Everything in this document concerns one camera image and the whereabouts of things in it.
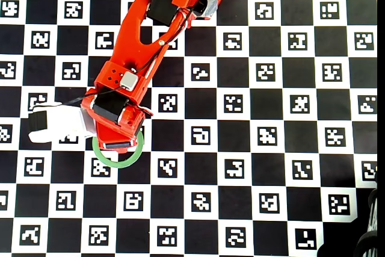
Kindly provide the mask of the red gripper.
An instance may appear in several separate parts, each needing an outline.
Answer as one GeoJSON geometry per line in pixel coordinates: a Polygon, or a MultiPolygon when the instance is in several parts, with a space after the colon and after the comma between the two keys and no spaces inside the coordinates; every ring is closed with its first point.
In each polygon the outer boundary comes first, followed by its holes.
{"type": "Polygon", "coordinates": [[[110,121],[98,114],[94,116],[100,149],[128,153],[129,149],[138,145],[138,134],[144,122],[144,113],[140,112],[133,118],[123,113],[120,123],[110,121]]]}

